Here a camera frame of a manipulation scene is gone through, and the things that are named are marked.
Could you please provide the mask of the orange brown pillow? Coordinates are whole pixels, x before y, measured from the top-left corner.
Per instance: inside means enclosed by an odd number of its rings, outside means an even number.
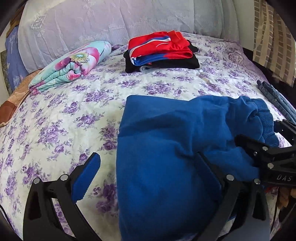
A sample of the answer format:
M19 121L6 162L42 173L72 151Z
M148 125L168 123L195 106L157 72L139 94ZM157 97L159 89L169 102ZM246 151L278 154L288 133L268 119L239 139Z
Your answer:
M29 83L41 71L38 69L23 79L20 85L0 107L1 128L6 126L15 111L29 95Z

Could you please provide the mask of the purple floral bedspread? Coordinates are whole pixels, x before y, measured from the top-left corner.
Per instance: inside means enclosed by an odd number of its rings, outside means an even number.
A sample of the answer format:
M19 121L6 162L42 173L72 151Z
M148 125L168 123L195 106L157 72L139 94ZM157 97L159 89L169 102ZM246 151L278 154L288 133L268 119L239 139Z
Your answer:
M201 95L263 98L257 88L263 73L241 45L209 36L185 34L200 69L125 71L122 46L83 78L29 96L1 128L1 206L17 233L32 181L58 179L96 152L101 166L85 197L78 202L102 240L121 240L118 225L115 158L117 134L129 95L190 100Z

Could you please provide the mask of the blue and red pants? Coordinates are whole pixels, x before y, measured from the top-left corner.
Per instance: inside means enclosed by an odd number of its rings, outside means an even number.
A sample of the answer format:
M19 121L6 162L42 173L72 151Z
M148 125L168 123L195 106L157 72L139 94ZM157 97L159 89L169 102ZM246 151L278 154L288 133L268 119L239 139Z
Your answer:
M122 239L178 240L200 232L222 199L208 163L238 181L259 177L250 156L235 145L237 135L279 146L262 99L129 96L116 154Z

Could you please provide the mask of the folded black garment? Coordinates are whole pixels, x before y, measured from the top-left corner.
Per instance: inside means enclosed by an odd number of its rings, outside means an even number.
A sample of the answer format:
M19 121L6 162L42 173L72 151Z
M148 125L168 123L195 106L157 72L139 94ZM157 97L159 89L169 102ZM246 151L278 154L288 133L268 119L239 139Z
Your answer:
M193 46L189 40L188 42L189 42L189 49L193 53L192 58L159 60L149 64L144 64L142 66L133 65L128 56L128 51L126 51L123 54L123 57L125 58L125 71L126 73L133 73L133 72L149 73L161 68L198 69L200 67L200 64L198 59L195 56L195 53L197 53L199 49Z

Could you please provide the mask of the blue denim jeans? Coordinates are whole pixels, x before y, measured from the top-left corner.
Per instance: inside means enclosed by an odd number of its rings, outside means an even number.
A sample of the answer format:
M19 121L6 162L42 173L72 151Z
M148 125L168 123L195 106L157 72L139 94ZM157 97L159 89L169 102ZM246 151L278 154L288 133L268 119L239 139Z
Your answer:
M257 80L257 88L285 117L295 124L296 111L290 102L268 82Z

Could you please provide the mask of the white lace draped cover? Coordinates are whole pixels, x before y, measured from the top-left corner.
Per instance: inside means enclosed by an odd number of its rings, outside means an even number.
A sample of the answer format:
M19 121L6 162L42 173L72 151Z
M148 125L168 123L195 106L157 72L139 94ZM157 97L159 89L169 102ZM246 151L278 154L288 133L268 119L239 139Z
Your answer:
M27 1L18 50L28 72L94 41L125 45L158 31L239 41L233 1Z

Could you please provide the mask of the blue patterned cloth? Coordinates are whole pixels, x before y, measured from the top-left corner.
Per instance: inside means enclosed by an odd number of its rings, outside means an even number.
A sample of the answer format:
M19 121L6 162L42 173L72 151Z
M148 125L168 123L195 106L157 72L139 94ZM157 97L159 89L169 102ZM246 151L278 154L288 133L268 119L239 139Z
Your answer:
M18 29L18 26L14 27L5 42L8 82L12 91L14 91L29 74L19 53Z

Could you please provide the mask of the beige checked curtain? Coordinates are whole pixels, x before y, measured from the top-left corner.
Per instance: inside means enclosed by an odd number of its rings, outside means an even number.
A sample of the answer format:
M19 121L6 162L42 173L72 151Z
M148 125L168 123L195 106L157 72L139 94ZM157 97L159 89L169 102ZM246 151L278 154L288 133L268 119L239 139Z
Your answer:
M295 39L283 19L266 1L254 1L253 61L291 87L295 83Z

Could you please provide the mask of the folded red blue shorts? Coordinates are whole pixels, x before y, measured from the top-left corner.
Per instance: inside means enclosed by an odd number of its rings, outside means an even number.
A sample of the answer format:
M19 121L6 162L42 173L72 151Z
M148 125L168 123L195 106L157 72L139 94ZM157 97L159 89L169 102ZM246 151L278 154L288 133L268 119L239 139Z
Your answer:
M128 42L128 56L135 66L160 60L189 59L193 52L181 32L155 32L138 36Z

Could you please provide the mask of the floral teal pink folded blanket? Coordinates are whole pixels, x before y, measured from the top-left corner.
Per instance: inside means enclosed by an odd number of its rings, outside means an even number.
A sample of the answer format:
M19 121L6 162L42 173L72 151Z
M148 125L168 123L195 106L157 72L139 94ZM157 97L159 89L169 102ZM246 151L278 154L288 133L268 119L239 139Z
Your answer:
M111 53L111 44L95 41L75 49L43 68L29 83L32 95L86 76Z

